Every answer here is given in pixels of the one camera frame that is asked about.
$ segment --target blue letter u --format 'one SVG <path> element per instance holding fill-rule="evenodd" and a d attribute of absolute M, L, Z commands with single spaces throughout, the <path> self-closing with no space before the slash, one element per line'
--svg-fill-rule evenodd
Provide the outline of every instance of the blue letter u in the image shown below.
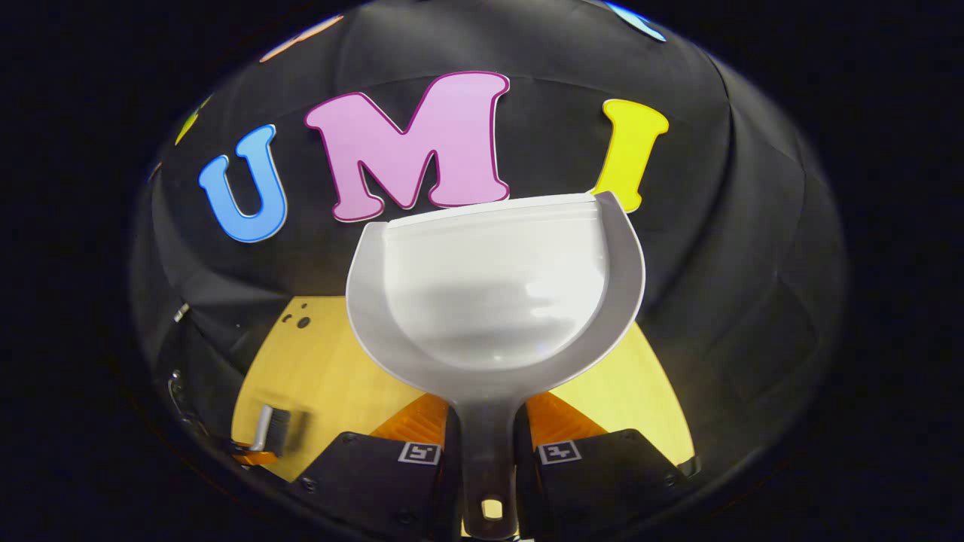
<path fill-rule="evenodd" d="M 266 124 L 241 138 L 234 150 L 238 156 L 248 161 L 254 186 L 261 198 L 261 209 L 257 213 L 247 215 L 238 209 L 226 175 L 227 156 L 222 154 L 211 160 L 201 170 L 198 179 L 207 192 L 207 199 L 211 202 L 211 209 L 221 228 L 231 238 L 243 243 L 256 243 L 274 235 L 284 225 L 284 218 L 287 216 L 284 189 L 281 188 L 275 161 L 268 148 L 274 137 L 275 126 Z"/>

